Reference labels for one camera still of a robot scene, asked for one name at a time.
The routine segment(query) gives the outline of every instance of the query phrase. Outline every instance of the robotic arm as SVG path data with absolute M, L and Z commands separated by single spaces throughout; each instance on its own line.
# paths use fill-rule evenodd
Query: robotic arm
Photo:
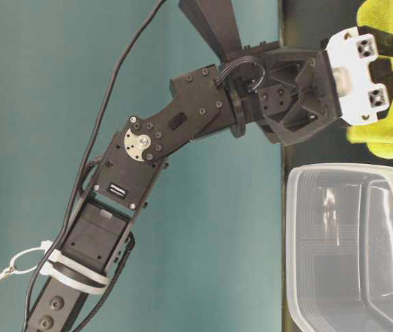
M 93 163 L 96 170 L 77 200 L 68 232 L 41 271 L 49 278 L 27 332 L 69 331 L 89 295 L 106 299 L 134 246 L 131 229 L 151 188 L 167 158 L 188 142 L 224 129 L 238 138 L 246 124 L 256 122 L 272 143 L 290 145 L 340 118 L 363 125 L 389 109 L 393 71 L 378 56 L 393 56 L 393 35 L 360 27 L 334 35 L 321 50 L 279 42 L 243 48 L 230 0 L 181 0 L 180 8 L 221 65 L 172 79 L 172 102 L 148 119 L 131 116 Z M 109 279 L 118 261 L 116 278 Z

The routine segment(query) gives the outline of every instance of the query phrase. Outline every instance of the black cable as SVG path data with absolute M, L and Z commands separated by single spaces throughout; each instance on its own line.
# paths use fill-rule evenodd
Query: black cable
M 91 173 L 92 169 L 94 169 L 95 166 L 97 166 L 101 162 L 101 160 L 102 160 L 102 156 L 97 156 L 94 159 L 87 162 L 86 167 L 84 168 L 83 175 L 81 175 L 81 180 L 80 180 L 81 185 L 78 187 L 78 191 L 77 191 L 78 198 L 80 198 L 84 193 L 83 184 L 85 180 Z
M 239 57 L 238 59 L 233 60 L 229 63 L 223 70 L 220 72 L 217 78 L 215 78 L 215 84 L 220 86 L 223 81 L 239 66 L 243 64 L 253 64 L 254 66 L 260 67 L 262 73 L 259 77 L 258 81 L 252 83 L 248 88 L 251 91 L 257 90 L 261 84 L 264 82 L 266 78 L 266 68 L 264 67 L 263 61 L 258 57 L 253 57 L 252 55 L 246 55 L 244 57 Z
M 129 258 L 131 251 L 135 247 L 135 237 L 132 234 L 132 232 L 129 233 L 128 239 L 129 239 L 129 243 L 126 246 L 124 254 L 122 254 L 120 263 L 118 263 L 118 267 L 116 268 L 116 271 L 113 274 L 112 280 L 110 281 L 109 285 L 107 286 L 106 291 L 103 293 L 102 297 L 97 302 L 97 304 L 93 307 L 91 312 L 83 319 L 83 321 L 81 323 L 78 324 L 78 326 L 72 332 L 80 332 L 92 320 L 92 318 L 97 314 L 97 312 L 101 309 L 103 304 L 106 302 L 111 291 L 113 290 L 113 287 L 115 286 L 116 282 L 118 281 L 118 278 L 120 277 L 122 270 L 126 266 L 126 262 L 127 262 L 127 259 Z
M 122 63 L 126 60 L 127 56 L 129 55 L 131 49 L 134 47 L 134 44 L 140 37 L 140 35 L 143 33 L 143 31 L 146 29 L 146 27 L 152 22 L 154 17 L 156 16 L 156 13 L 160 10 L 161 6 L 166 2 L 167 0 L 159 0 L 157 4 L 155 5 L 154 9 L 151 11 L 149 16 L 146 18 L 146 20 L 143 22 L 142 26 L 138 31 L 135 33 L 135 35 L 132 37 L 129 45 L 124 49 L 122 52 L 122 55 L 118 59 L 115 67 L 113 68 L 111 79 L 109 81 L 109 85 L 107 87 L 106 93 L 104 95 L 104 100 L 102 101 L 100 111 L 98 112 L 95 125 L 93 127 L 93 131 L 91 134 L 91 137 L 89 138 L 89 143 L 87 145 L 86 150 L 84 151 L 83 157 L 81 159 L 80 163 L 80 168 L 77 172 L 77 176 L 75 178 L 75 183 L 73 186 L 73 189 L 71 191 L 71 195 L 69 196 L 66 212 L 64 213 L 64 220 L 63 220 L 63 226 L 62 229 L 60 230 L 60 233 L 57 235 L 55 238 L 52 246 L 48 249 L 48 251 L 44 254 L 42 260 L 38 263 L 37 268 L 35 269 L 34 273 L 32 274 L 32 277 L 30 278 L 29 281 L 29 286 L 26 291 L 26 300 L 24 304 L 24 321 L 23 321 L 23 329 L 22 332 L 26 332 L 27 328 L 27 323 L 28 323 L 28 317 L 30 315 L 30 300 L 32 297 L 32 291 L 35 285 L 35 281 L 37 280 L 38 274 L 40 270 L 42 269 L 44 263 L 47 262 L 49 256 L 52 254 L 52 252 L 57 249 L 63 240 L 63 238 L 66 236 L 67 230 L 68 230 L 68 225 L 69 221 L 71 218 L 71 213 L 73 209 L 73 204 L 75 202 L 75 196 L 78 192 L 78 188 L 81 186 L 81 178 L 84 173 L 84 168 L 86 167 L 86 162 L 89 159 L 89 156 L 91 154 L 92 148 L 95 144 L 98 132 L 100 130 L 100 125 L 102 122 L 102 119 L 104 117 L 104 113 L 106 111 L 107 105 L 109 103 L 109 99 L 111 97 L 113 87 L 115 86 L 115 81 L 118 76 L 118 72 L 120 71 Z

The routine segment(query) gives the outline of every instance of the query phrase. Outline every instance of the clear plastic container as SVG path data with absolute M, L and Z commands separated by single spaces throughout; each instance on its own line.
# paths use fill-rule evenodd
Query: clear plastic container
M 393 168 L 294 169 L 287 184 L 289 310 L 304 332 L 393 332 Z

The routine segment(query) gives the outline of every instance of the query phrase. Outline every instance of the screw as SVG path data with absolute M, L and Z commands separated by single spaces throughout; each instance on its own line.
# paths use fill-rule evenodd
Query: screw
M 60 296 L 55 296 L 50 302 L 49 306 L 54 311 L 59 311 L 64 307 L 64 300 Z
M 149 137 L 146 136 L 146 135 L 141 136 L 139 142 L 140 142 L 140 144 L 141 144 L 142 146 L 145 147 L 146 145 L 149 144 Z
M 51 316 L 44 316 L 40 321 L 39 321 L 39 327 L 43 331 L 50 330 L 53 326 L 53 318 Z

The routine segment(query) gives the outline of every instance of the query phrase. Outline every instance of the teal wall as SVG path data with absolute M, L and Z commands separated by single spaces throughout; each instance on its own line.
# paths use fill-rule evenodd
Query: teal wall
M 234 1 L 244 44 L 277 39 L 276 2 Z M 128 116 L 170 101 L 170 77 L 217 62 L 177 3 L 123 66 L 95 154 Z M 59 230 L 110 71 L 153 5 L 0 0 L 0 270 Z M 279 146 L 250 125 L 239 140 L 225 132 L 170 162 L 126 271 L 85 331 L 280 331 Z M 19 330 L 27 281 L 0 284 L 0 331 Z

